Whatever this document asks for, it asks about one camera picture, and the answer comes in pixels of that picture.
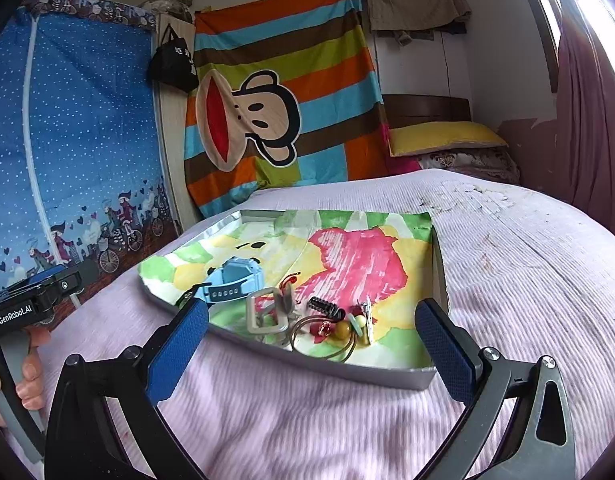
yellow pillow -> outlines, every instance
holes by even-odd
[[[493,148],[507,143],[490,128],[470,121],[422,123],[389,131],[391,156],[421,155],[452,148]]]

brown stripe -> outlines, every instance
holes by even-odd
[[[342,123],[326,126],[320,130],[315,130],[308,134],[301,134],[294,147],[297,149],[297,155],[309,155],[310,153],[320,152],[346,142],[347,140],[356,139],[374,132],[385,121],[382,119],[385,113],[383,105],[376,103],[372,110],[365,112],[359,116],[343,121]],[[248,140],[246,152],[243,158],[248,156],[258,156],[254,142]],[[184,161],[185,182],[191,184],[208,176],[217,170],[217,167],[211,162],[205,152],[188,158]]]
[[[194,64],[203,66],[207,63],[214,63],[234,66],[243,63],[256,63],[271,57],[304,50],[327,40],[340,38],[358,23],[356,10],[350,9],[343,16],[333,18],[321,25],[293,30],[280,36],[265,38],[230,50],[216,50],[214,48],[197,50],[194,52]]]
[[[249,142],[246,144],[246,152],[243,154],[243,158],[248,158],[249,156],[260,156],[259,151],[256,149],[254,142]],[[185,169],[185,182],[191,184],[208,176],[210,173],[214,173],[217,170],[217,167],[212,163],[207,153],[199,153],[198,155],[194,155],[192,158],[188,158],[184,160],[184,169]]]
[[[383,122],[383,105],[376,103],[372,110],[341,123],[326,126],[308,134],[301,134],[294,147],[297,155],[309,155],[320,152],[374,132]]]

window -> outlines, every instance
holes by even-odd
[[[604,0],[576,1],[585,18],[599,37],[599,41],[603,45],[603,49],[615,70],[615,13],[613,9]],[[545,58],[552,82],[552,92],[556,92],[558,81],[556,52],[558,51],[558,43],[561,37],[560,0],[529,0],[529,3],[537,20],[539,34],[543,42]]]

pink curtain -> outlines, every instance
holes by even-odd
[[[554,195],[615,234],[615,70],[575,0],[560,0]]]

orange stripe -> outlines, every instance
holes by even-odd
[[[292,14],[308,12],[338,1],[340,0],[259,0],[227,9],[198,12],[195,19],[196,32],[198,34],[219,34],[229,30],[238,30]]]
[[[348,180],[366,180],[387,175],[385,168],[385,145],[381,129],[348,140],[345,143]]]
[[[198,206],[204,205],[225,195],[233,187],[254,182],[256,180],[254,159],[254,156],[242,158],[232,171],[226,173],[217,170],[196,182],[188,184],[187,187],[194,203]]]
[[[363,81],[372,70],[374,66],[369,51],[364,48],[356,56],[348,57],[338,65],[284,81],[283,86],[293,92],[299,103],[304,103]]]
[[[188,107],[185,110],[185,127],[196,124],[196,94],[188,96]]]

